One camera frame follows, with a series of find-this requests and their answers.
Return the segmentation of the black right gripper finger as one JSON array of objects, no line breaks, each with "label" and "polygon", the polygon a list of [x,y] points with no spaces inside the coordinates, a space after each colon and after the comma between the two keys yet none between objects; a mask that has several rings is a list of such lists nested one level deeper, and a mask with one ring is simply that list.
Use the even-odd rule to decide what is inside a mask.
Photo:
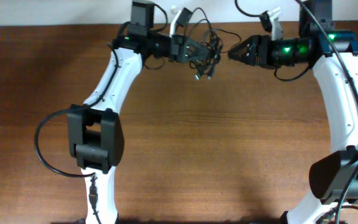
[{"label": "black right gripper finger", "polygon": [[241,52],[229,52],[229,59],[242,62],[246,65],[256,66],[256,54],[255,53],[241,53]]},{"label": "black right gripper finger", "polygon": [[252,35],[240,44],[235,45],[232,49],[229,50],[230,54],[240,53],[246,54],[251,53],[252,51],[257,50],[257,45],[259,43],[259,35]]}]

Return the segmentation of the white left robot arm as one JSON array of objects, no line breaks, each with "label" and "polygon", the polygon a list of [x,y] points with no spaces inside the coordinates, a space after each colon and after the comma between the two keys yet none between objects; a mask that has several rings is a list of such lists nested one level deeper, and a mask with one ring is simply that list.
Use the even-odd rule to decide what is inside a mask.
[{"label": "white left robot arm", "polygon": [[152,1],[133,1],[131,19],[109,44],[111,58],[98,86],[83,105],[71,105],[67,115],[71,157],[85,179],[87,215],[79,223],[116,223],[114,174],[124,152],[119,113],[133,81],[153,55],[186,63],[209,58],[209,50],[176,33],[189,22],[192,12],[179,10],[163,34],[153,28]]}]

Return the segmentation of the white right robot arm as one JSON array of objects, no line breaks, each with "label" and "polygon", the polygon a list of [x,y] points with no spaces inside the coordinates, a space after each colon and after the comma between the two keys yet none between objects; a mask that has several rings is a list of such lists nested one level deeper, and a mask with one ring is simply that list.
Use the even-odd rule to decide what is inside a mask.
[{"label": "white right robot arm", "polygon": [[321,89],[331,152],[309,171],[310,191],[280,223],[339,223],[341,210],[358,208],[358,43],[337,30],[331,1],[300,1],[299,36],[284,39],[279,9],[259,17],[265,35],[252,35],[229,52],[246,65],[278,70],[304,63]]}]

